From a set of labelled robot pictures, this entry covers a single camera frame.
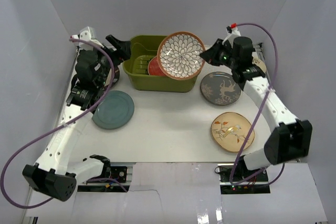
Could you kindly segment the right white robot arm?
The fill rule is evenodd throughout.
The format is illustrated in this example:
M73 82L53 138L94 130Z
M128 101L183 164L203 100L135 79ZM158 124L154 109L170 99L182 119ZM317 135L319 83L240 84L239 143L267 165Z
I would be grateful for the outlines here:
M237 154L233 167L245 182L261 168L308 156L313 129L308 120L298 119L282 103L265 73L253 62L253 51L250 38L236 37L232 42L218 39L200 54L212 66L231 69L234 81L259 108L256 116L263 116L269 126L270 136L261 149Z

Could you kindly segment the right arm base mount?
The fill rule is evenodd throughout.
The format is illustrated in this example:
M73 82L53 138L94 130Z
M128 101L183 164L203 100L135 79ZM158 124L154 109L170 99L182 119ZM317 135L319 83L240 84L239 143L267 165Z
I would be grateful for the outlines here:
M269 179L266 171L246 179L251 176L255 170L243 171L241 168L236 168L233 182L238 183L244 180L239 185L232 185L229 181L230 173L233 165L221 164L214 169L214 173L219 176L220 192L222 195L248 195L248 194L269 194L270 187L268 185Z

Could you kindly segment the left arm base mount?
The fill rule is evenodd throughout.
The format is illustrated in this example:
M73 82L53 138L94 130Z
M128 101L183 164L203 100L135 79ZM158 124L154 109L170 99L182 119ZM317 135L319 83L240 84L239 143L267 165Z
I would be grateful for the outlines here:
M83 193L127 193L132 180L132 166L111 166L106 176L90 179L78 186Z

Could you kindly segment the blue-grey ceramic plate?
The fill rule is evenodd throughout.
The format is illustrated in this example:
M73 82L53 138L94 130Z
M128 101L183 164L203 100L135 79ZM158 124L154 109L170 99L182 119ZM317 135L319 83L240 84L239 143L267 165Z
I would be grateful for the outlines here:
M123 91L109 91L97 106L92 120L104 130L115 130L127 124L134 114L134 102Z

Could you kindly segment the grey reindeer plate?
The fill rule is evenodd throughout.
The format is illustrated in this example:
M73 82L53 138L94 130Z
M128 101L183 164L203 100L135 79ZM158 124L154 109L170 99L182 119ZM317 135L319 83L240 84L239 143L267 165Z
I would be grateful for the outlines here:
M241 89L232 76L220 71L207 74L201 80L200 90L208 102L220 106L236 102L241 95Z

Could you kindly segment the small cream floral plate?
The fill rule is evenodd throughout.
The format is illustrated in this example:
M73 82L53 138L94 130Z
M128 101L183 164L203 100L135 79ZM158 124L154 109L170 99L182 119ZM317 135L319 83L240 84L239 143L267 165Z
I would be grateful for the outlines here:
M265 65L265 63L259 59L258 57L253 57L253 64L255 64L256 66L258 66L264 73L267 72L267 67Z

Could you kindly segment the red and teal floral plate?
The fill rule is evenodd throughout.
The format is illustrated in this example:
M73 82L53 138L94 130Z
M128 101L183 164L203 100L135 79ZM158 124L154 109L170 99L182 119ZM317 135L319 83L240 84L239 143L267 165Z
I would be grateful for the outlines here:
M150 76L166 76L166 74L160 69L157 57L154 57L150 60L148 64L148 74Z

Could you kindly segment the brown rimmed petal pattern plate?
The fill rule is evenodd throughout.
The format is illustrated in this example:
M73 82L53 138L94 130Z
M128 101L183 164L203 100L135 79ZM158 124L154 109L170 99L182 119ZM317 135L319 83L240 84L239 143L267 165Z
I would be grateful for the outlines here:
M205 64L200 54L205 51L203 42L195 34L179 31L165 37L157 50L159 68L174 80L196 77Z

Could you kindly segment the cream bird pattern plate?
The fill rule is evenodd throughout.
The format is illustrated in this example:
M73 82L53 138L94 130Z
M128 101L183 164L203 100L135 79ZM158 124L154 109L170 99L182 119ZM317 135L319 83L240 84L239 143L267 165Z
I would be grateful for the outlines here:
M251 127L251 123L236 112L225 112L211 124L212 138L224 150L238 153Z

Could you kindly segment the dark rimmed cream plate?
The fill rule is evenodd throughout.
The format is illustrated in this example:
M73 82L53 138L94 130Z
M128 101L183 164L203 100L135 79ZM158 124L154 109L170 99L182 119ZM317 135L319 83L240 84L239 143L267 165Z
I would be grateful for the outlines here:
M118 66L115 66L114 67L114 78L112 78L112 70L110 69L105 85L104 85L104 89L106 90L109 84L111 84L111 86L113 87L119 81L119 78L120 78L120 70Z

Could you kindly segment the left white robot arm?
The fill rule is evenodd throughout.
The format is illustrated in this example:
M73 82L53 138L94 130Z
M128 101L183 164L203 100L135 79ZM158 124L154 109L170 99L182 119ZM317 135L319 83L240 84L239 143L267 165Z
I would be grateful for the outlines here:
M23 169L23 176L33 190L60 201L67 201L80 183L92 178L101 182L110 178L107 157L93 154L74 165L69 160L87 120L107 100L118 65L131 57L129 40L107 35L106 40L111 44L107 47L96 39L91 27L72 35L70 40L78 46L64 114L35 164Z

